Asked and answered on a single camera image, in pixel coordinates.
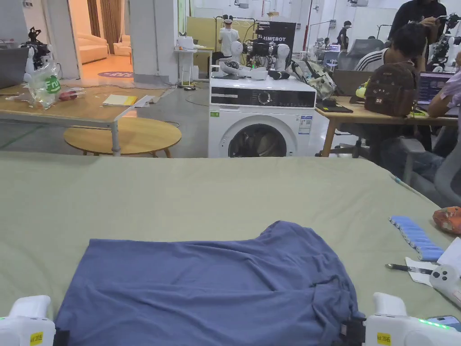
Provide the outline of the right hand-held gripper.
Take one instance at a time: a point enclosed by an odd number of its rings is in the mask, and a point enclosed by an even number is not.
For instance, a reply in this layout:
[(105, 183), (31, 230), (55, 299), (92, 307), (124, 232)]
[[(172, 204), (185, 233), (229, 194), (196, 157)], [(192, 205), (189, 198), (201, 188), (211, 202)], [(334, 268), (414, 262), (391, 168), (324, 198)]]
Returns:
[(453, 316), (421, 319), (407, 315), (397, 296), (373, 294), (374, 314), (344, 322), (342, 346), (459, 346), (460, 323)]

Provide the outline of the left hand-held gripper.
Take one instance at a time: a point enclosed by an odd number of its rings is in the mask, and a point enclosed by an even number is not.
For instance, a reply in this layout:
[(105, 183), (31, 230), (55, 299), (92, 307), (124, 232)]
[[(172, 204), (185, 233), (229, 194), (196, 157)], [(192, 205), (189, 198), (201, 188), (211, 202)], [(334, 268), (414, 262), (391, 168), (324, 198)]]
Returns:
[(47, 318), (50, 296), (17, 299), (10, 313), (0, 318), (2, 346), (68, 346), (70, 332)]

